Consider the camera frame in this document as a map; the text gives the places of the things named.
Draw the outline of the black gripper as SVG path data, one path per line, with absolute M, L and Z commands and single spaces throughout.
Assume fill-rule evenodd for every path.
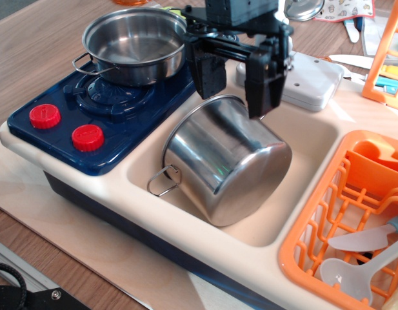
M 283 21 L 284 1 L 206 1 L 181 10 L 186 62 L 197 93 L 208 99 L 226 87 L 225 59 L 246 61 L 245 93 L 250 118 L 260 118 L 280 105 L 292 68 L 289 37 Z M 264 36 L 258 47 L 229 41 L 220 33 Z

